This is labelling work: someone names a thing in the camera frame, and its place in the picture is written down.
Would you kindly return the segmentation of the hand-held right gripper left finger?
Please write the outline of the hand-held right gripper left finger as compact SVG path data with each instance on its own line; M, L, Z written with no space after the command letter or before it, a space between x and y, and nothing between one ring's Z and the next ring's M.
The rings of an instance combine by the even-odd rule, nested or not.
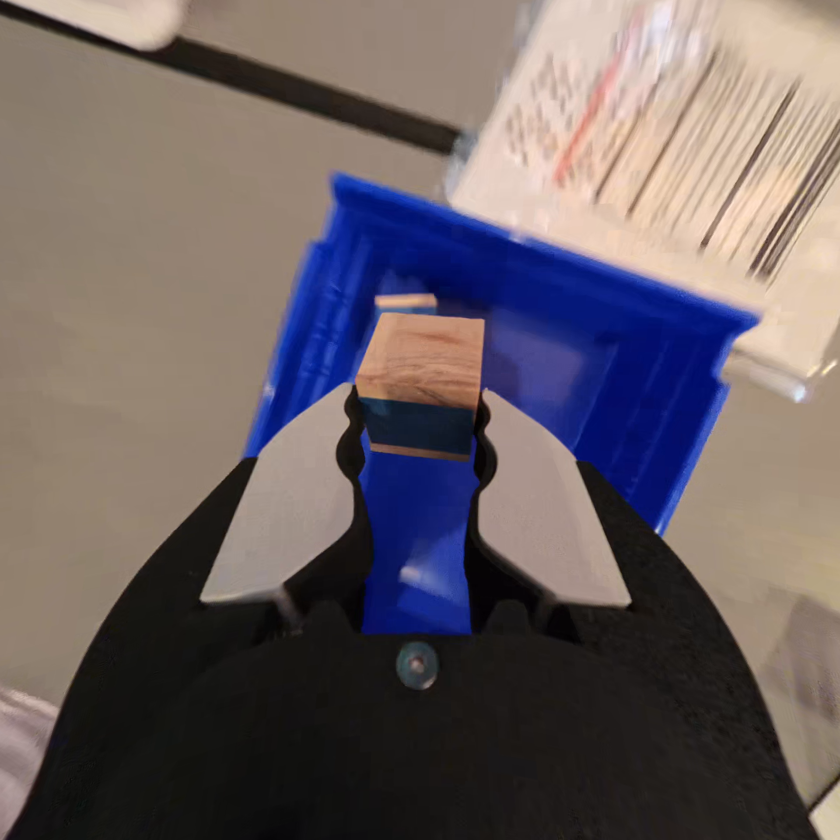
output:
M288 628L335 602L364 622L374 562L361 486L364 418L340 384L263 447L201 593L205 606L272 604Z

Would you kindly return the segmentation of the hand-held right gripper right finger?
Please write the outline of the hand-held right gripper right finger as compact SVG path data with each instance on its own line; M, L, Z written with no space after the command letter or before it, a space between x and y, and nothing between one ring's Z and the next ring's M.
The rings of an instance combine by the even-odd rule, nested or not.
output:
M497 604L532 627L559 628L572 607L625 610L632 596L578 462L548 429L486 388L480 395L467 522L472 632Z

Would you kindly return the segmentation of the blue plastic bin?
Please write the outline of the blue plastic bin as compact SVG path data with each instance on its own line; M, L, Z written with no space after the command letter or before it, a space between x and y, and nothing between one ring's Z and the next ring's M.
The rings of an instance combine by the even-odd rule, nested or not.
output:
M709 435L728 388L718 372L754 316L631 277L441 206L338 175L328 236L310 247L266 379L248 457L230 475L240 498L263 447L340 384L354 385L384 281L422 280L445 317L483 319L480 394L496 392L574 455L632 596L625 610L572 607L559 628L497 604L472 632L467 522L477 487L466 462L389 455L362 434L360 474L374 540L360 632L396 646L447 648L553 637L596 650L624 641L714 634L723 621L658 527ZM231 510L229 523L236 509ZM260 603L265 613L272 604ZM287 637L337 623L321 602Z

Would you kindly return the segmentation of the blue-taped wooden cube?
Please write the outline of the blue-taped wooden cube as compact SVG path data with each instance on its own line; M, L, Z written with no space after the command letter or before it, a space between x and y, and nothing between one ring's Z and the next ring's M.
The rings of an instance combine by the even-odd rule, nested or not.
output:
M466 462L484 342L480 318L381 315L354 380L371 450Z

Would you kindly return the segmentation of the laminated instruction sheet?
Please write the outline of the laminated instruction sheet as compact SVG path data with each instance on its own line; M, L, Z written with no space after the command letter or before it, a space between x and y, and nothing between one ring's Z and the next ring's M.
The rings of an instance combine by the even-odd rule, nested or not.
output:
M728 368L803 402L837 363L838 2L541 2L460 212L751 312Z

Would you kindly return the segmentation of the black table divider strip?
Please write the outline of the black table divider strip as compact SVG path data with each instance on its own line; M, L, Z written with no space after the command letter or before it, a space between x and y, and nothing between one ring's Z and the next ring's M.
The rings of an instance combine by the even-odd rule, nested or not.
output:
M450 155L464 134L463 128L447 122L187 38L178 37L160 49L142 51L14 3L1 2L1 15L2 18L105 49L149 66L164 68L432 154Z

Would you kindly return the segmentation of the white folding stand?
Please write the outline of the white folding stand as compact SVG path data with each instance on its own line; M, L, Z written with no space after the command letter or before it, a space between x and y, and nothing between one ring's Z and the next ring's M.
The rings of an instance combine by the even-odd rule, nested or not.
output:
M178 36L189 1L11 1L14 10L140 51L168 46Z

